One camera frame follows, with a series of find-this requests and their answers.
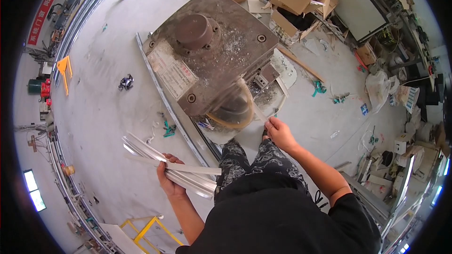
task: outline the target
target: plastic bag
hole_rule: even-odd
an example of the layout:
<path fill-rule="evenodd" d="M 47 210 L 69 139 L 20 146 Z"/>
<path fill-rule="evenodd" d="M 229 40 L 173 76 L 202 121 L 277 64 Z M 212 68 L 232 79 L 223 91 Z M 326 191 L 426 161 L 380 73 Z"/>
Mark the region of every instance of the plastic bag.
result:
<path fill-rule="evenodd" d="M 389 89 L 389 94 L 394 94 L 397 91 L 397 89 L 399 88 L 400 81 L 397 78 L 397 76 L 392 76 L 389 78 L 389 80 L 391 81 L 391 87 Z"/>
<path fill-rule="evenodd" d="M 400 86 L 394 94 L 396 103 L 399 104 L 402 102 L 407 111 L 412 114 L 414 106 L 416 106 L 416 102 L 418 102 L 419 91 L 420 89 L 418 87 Z"/>
<path fill-rule="evenodd" d="M 372 104 L 372 114 L 378 113 L 385 104 L 389 95 L 391 81 L 384 71 L 378 71 L 375 75 L 369 74 L 366 78 L 366 88 Z"/>

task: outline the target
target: aluminum profile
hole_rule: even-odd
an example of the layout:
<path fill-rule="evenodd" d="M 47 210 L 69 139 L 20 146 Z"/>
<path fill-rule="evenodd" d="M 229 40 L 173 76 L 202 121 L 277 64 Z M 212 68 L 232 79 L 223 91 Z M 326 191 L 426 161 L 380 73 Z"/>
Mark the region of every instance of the aluminum profile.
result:
<path fill-rule="evenodd" d="M 133 155 L 139 155 L 145 158 L 152 158 L 166 162 L 166 158 L 163 154 L 144 143 L 132 133 L 127 132 L 127 135 L 122 137 L 122 140 L 124 142 L 124 148 L 126 148 Z M 216 182 L 196 173 L 166 169 L 165 175 L 174 183 L 177 183 L 178 185 L 207 199 L 212 199 L 217 187 Z"/>

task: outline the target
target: electrical cable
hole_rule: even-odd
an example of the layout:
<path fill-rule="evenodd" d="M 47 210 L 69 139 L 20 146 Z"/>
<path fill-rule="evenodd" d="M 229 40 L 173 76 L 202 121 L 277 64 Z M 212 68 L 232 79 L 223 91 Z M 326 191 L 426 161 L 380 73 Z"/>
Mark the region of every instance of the electrical cable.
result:
<path fill-rule="evenodd" d="M 430 78 L 430 76 L 425 76 L 425 77 L 423 77 L 423 78 L 421 78 L 421 79 L 417 79 L 417 80 L 414 80 L 414 81 L 405 82 L 405 83 L 401 84 L 401 86 L 406 85 L 407 83 L 410 83 L 410 82 L 417 82 L 417 81 L 425 80 L 425 79 L 428 79 L 428 78 Z"/>
<path fill-rule="evenodd" d="M 397 49 L 397 46 L 399 45 L 399 40 L 400 40 L 400 30 L 397 29 L 397 43 L 395 44 L 394 49 L 390 53 L 388 53 L 388 55 L 393 53 Z"/>

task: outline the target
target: paper scrap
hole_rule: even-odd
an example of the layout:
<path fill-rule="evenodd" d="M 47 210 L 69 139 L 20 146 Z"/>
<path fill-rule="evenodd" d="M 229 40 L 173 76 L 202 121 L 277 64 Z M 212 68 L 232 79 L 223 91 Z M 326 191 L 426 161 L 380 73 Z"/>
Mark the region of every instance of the paper scrap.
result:
<path fill-rule="evenodd" d="M 261 2 L 260 0 L 248 0 L 248 8 L 250 10 L 250 13 L 270 13 L 271 9 L 263 9 L 265 7 L 265 3 Z"/>

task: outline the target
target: aluminum strip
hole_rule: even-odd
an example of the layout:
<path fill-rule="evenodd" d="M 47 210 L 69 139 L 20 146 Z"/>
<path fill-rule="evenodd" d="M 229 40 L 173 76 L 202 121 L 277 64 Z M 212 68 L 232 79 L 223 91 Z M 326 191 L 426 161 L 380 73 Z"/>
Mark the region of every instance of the aluminum strip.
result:
<path fill-rule="evenodd" d="M 155 155 L 157 155 L 158 158 L 162 158 L 163 156 L 158 151 L 152 149 L 150 146 L 136 137 L 124 136 L 122 137 L 122 140 L 124 141 L 124 147 L 132 154 L 146 158 L 153 158 L 156 160 L 157 157 L 155 157 Z M 165 174 L 175 183 L 208 199 L 211 199 L 213 197 L 213 194 L 217 187 L 215 181 L 204 178 L 195 173 L 165 170 Z"/>
<path fill-rule="evenodd" d="M 141 54 L 143 56 L 143 60 L 146 63 L 146 66 L 147 66 L 147 69 L 149 70 L 150 76 L 152 77 L 152 80 L 154 81 L 155 87 L 157 88 L 157 91 L 159 92 L 160 97 L 162 98 L 166 109 L 168 110 L 169 114 L 173 118 L 173 121 L 176 123 L 176 126 L 178 127 L 180 133 L 185 138 L 185 141 L 187 142 L 187 144 L 189 145 L 190 149 L 193 151 L 193 153 L 195 154 L 196 158 L 199 160 L 201 165 L 203 165 L 204 167 L 209 167 L 209 165 L 207 164 L 206 160 L 204 160 L 202 155 L 199 153 L 199 151 L 196 148 L 195 144 L 193 143 L 192 139 L 185 132 L 184 127 L 182 126 L 182 124 L 179 121 L 179 118 L 174 113 L 173 107 L 171 106 L 171 104 L 169 103 L 168 99 L 166 98 L 166 95 L 163 92 L 163 89 L 162 89 L 162 87 L 160 85 L 160 82 L 157 80 L 157 77 L 155 76 L 154 70 L 152 70 L 152 68 L 151 68 L 151 66 L 149 64 L 149 61 L 147 60 L 146 54 L 143 51 L 143 42 L 141 41 L 140 34 L 136 33 L 135 37 L 137 39 L 138 46 L 140 47 L 140 51 L 141 51 Z"/>

